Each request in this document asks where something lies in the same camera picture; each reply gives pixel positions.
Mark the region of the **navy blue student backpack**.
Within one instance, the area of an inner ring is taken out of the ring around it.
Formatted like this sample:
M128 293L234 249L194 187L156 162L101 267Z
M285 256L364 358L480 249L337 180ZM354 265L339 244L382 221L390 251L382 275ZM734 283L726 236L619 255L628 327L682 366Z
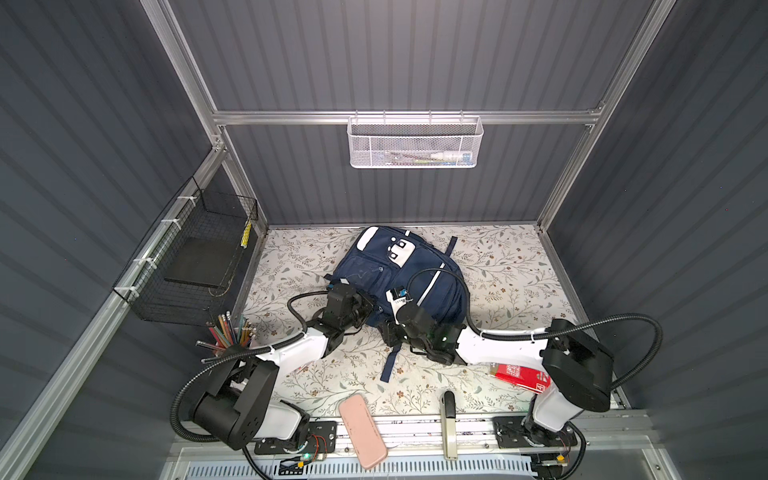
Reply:
M355 240L335 270L324 276L330 284L349 283L375 302L366 324L380 332L380 326L394 316L386 293L406 293L442 323L463 323L469 294L464 277L452 258L458 238L450 238L445 250L435 248L411 230L389 226L366 228ZM380 380L387 383L402 345L387 357Z

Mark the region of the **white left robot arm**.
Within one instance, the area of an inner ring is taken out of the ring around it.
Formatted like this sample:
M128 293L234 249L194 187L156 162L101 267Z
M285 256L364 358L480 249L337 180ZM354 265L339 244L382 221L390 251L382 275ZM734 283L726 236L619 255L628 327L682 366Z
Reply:
M242 450L260 435L306 436L308 415L289 402L272 401L280 376L329 356L377 307L370 295L345 283L296 295L286 307L299 321L296 334L257 348L231 346L181 387L169 411L178 437Z

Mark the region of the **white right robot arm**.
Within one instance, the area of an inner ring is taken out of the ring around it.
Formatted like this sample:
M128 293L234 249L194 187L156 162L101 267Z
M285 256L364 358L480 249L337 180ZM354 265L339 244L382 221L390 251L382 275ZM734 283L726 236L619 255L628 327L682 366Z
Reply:
M464 306L461 324L436 320L411 296L414 279L427 273L451 276L460 287ZM575 433L572 420L584 411L606 412L610 394L640 373L658 354L663 329L654 318L639 314L617 314L600 320L574 324L554 319L543 329L494 331L479 328L470 316L470 293L463 278L443 268L415 273L404 287L386 292L394 322L405 340L427 359L441 365L506 364L547 375L550 384L534 396L518 431L533 446L544 446L561 435ZM615 378L614 355L586 333L611 323L638 321L653 329L653 340L644 356L625 374Z

